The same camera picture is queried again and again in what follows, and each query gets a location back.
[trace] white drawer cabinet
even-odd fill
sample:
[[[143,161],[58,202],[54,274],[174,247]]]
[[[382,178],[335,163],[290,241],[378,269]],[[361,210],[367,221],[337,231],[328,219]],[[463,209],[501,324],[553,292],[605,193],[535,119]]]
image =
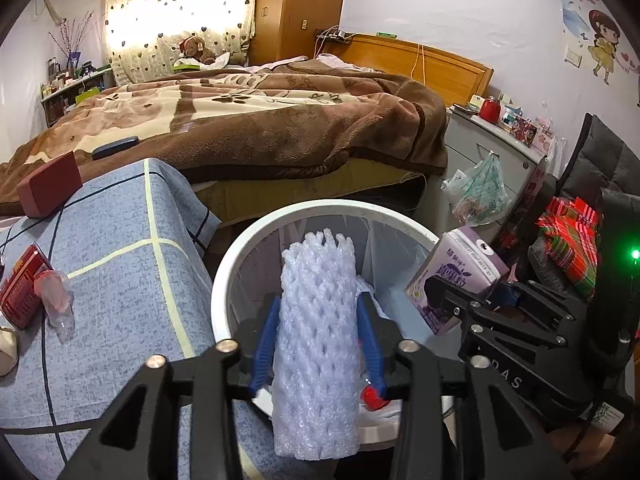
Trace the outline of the white drawer cabinet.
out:
[[[438,236],[459,227],[460,223],[452,215],[449,202],[440,186],[443,180],[451,178],[457,170],[472,168],[492,151],[500,160],[504,185],[511,203],[503,218],[476,228],[476,232],[485,241],[491,242],[524,192],[543,156],[498,126],[459,111],[454,111],[450,118],[445,144],[449,156],[447,170],[442,176],[431,175],[428,178],[420,204],[414,212],[414,219]]]

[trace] brown fleece blanket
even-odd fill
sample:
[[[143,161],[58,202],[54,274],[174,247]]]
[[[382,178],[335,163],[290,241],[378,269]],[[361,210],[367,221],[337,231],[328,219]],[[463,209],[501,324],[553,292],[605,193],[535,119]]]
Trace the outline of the brown fleece blanket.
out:
[[[182,73],[105,90],[20,146],[0,165],[0,215],[21,214],[18,183],[71,150],[84,182],[147,157],[191,183],[311,178],[352,156],[441,173],[446,122],[442,98],[401,75],[314,60],[256,74]],[[139,145],[91,159],[95,148],[129,136]]]

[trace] qr code label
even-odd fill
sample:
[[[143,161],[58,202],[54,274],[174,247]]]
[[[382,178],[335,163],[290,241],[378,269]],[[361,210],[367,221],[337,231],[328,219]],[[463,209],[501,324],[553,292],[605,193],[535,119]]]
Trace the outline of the qr code label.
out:
[[[586,419],[589,416],[589,412],[591,411],[592,406],[593,404],[590,404],[585,412],[580,416],[580,418]],[[624,413],[620,412],[610,404],[603,402],[596,411],[596,414],[591,421],[591,425],[594,428],[598,428],[599,430],[611,433],[611,431],[616,429],[617,425],[623,418],[625,418]]]

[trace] purple milk carton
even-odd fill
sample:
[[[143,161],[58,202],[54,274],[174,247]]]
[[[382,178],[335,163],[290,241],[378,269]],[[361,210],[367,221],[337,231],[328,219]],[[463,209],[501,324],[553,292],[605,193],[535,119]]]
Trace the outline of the purple milk carton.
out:
[[[479,294],[509,272],[508,267],[494,250],[470,226],[462,226],[444,233],[431,251],[405,293],[425,320],[431,331],[438,335],[452,328],[458,319],[444,309],[431,308],[424,292],[424,282],[430,276],[442,276],[448,282]]]

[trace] heart pattern curtain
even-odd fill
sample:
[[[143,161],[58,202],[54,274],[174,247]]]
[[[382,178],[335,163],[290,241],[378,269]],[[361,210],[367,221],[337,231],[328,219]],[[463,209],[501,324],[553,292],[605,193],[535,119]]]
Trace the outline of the heart pattern curtain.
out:
[[[172,74],[180,42],[204,38],[218,56],[245,52],[255,0],[105,0],[105,40],[119,85]]]

